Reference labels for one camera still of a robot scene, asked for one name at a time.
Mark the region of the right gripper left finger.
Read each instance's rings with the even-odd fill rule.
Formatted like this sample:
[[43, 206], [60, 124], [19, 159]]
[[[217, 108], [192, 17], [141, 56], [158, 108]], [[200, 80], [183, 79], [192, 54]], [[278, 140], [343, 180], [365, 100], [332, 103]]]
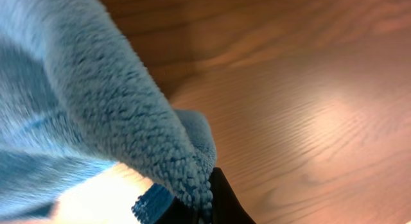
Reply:
[[196, 224], [196, 210], [175, 198], [155, 224]]

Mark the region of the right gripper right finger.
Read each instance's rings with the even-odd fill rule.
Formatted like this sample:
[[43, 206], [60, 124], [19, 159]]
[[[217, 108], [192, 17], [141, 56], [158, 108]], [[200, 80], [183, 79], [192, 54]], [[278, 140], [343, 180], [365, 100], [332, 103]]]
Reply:
[[228, 180], [220, 168], [214, 168], [210, 176], [212, 224], [256, 224], [241, 206]]

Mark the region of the blue microfiber cloth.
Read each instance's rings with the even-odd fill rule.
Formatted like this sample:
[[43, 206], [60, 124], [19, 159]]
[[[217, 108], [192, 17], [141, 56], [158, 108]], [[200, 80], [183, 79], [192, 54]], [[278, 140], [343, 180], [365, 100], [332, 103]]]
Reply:
[[43, 218], [118, 162], [153, 181], [141, 223], [174, 200], [211, 221], [207, 120], [171, 107], [100, 1], [1, 0], [1, 219]]

